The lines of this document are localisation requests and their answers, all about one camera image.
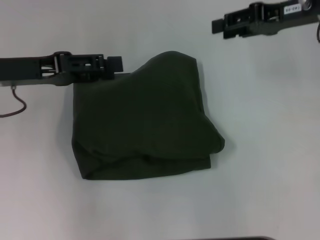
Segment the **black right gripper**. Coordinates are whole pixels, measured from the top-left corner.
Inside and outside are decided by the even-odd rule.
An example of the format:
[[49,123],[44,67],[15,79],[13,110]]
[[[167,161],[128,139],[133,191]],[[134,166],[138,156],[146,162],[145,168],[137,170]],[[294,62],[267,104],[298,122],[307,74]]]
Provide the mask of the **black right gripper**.
[[212,33],[223,33],[223,39],[272,36],[279,31],[314,24],[319,21],[318,0],[285,0],[266,4],[254,2],[249,7],[226,13],[211,22]]

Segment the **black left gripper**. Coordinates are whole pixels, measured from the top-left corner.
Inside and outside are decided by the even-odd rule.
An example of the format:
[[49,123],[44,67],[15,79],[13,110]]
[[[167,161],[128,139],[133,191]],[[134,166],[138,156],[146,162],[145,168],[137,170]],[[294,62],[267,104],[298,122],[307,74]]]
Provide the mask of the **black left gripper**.
[[62,87],[69,86],[75,81],[114,80],[114,73],[121,72],[123,72],[122,57],[104,58],[103,54],[71,54],[62,51],[40,57],[0,59],[0,85],[2,87],[28,85]]

